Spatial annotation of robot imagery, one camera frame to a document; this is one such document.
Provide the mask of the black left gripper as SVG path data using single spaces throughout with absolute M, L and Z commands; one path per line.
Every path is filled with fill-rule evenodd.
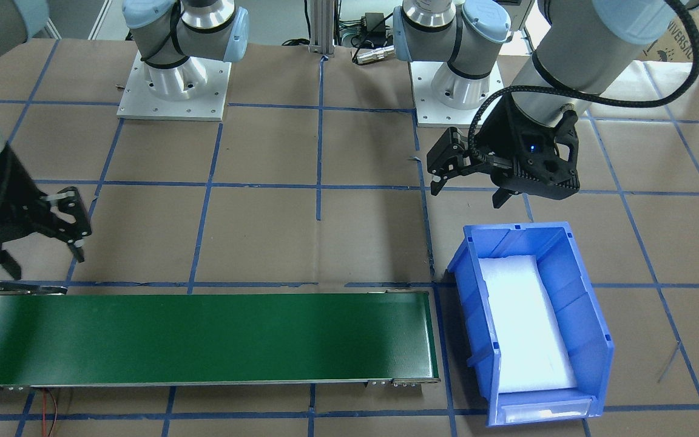
M 475 172 L 490 174 L 493 158 L 483 152 L 468 147 L 468 138 L 456 127 L 449 127 L 427 152 L 427 172 L 431 177 L 431 194 L 438 196 L 447 181 L 458 176 L 468 176 Z M 511 197 L 521 192 L 497 188 L 493 194 L 493 207 L 503 207 Z

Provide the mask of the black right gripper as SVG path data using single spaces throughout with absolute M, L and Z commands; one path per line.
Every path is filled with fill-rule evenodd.
M 36 232 L 66 243 L 78 263 L 85 261 L 83 245 L 92 227 L 77 186 L 67 186 L 56 194 L 38 190 L 28 207 L 28 217 Z M 0 266 L 13 280 L 22 279 L 21 265 L 5 249 L 0 251 Z

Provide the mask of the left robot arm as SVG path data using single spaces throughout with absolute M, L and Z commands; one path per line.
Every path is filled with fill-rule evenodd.
M 513 82 L 477 97 L 468 133 L 447 128 L 427 153 L 430 191 L 456 177 L 483 172 L 497 186 L 500 208 L 522 193 L 562 200 L 580 189 L 575 125 L 592 103 L 662 107 L 699 76 L 699 32 L 691 11 L 699 1 L 541 1 L 549 30 Z M 675 18 L 692 45 L 692 67 L 671 94 L 656 100 L 604 97 L 641 51 Z M 405 1 L 392 12 L 399 60 L 441 63 L 441 72 L 483 86 L 507 42 L 511 19 L 494 1 Z

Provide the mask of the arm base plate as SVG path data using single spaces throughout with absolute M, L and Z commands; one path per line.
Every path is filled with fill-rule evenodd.
M 173 69 L 148 66 L 136 54 L 118 105 L 122 119 L 217 121 L 224 118 L 233 64 L 189 58 Z
M 410 73 L 420 127 L 468 128 L 480 105 L 503 87 L 497 63 L 479 80 L 455 75 L 444 62 L 414 61 Z

